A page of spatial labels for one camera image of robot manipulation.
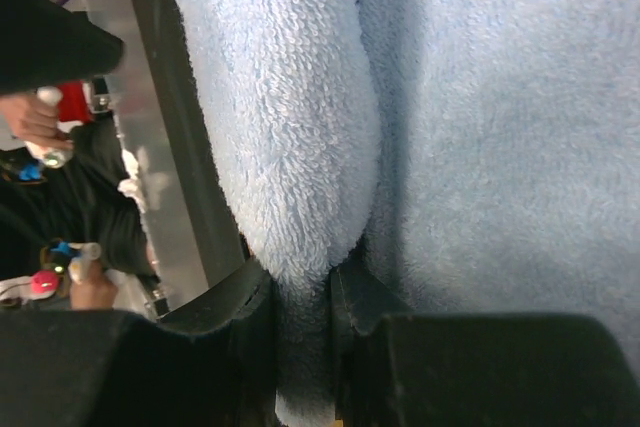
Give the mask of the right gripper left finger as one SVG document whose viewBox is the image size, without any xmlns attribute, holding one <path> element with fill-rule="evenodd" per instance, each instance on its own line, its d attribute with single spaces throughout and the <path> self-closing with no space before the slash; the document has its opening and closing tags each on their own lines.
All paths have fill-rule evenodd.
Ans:
<svg viewBox="0 0 640 427">
<path fill-rule="evenodd" d="M 195 426 L 276 426 L 271 276 L 250 259 L 161 325 L 192 340 Z"/>
</svg>

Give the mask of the light blue towel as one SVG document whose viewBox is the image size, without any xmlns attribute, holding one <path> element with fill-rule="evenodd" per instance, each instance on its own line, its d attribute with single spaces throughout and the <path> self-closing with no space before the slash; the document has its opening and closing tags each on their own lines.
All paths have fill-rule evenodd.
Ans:
<svg viewBox="0 0 640 427">
<path fill-rule="evenodd" d="M 275 410 L 334 414 L 325 284 L 591 314 L 639 364 L 639 0 L 176 0 L 219 182 L 279 293 Z"/>
</svg>

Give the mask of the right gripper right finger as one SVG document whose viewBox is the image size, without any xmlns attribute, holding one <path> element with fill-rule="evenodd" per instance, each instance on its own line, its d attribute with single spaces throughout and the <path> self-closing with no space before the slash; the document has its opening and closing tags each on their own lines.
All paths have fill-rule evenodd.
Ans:
<svg viewBox="0 0 640 427">
<path fill-rule="evenodd" d="M 330 275 L 333 390 L 345 426 L 394 423 L 393 361 L 384 319 L 409 307 L 354 254 Z"/>
</svg>

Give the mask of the operator bare hand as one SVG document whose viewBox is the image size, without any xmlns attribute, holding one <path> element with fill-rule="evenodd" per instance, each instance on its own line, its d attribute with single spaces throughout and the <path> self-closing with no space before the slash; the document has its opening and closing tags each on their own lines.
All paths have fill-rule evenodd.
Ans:
<svg viewBox="0 0 640 427">
<path fill-rule="evenodd" d="M 57 108 L 44 103 L 35 94 L 2 97 L 1 114 L 11 133 L 20 140 L 42 148 L 73 149 L 73 142 L 58 128 Z"/>
</svg>

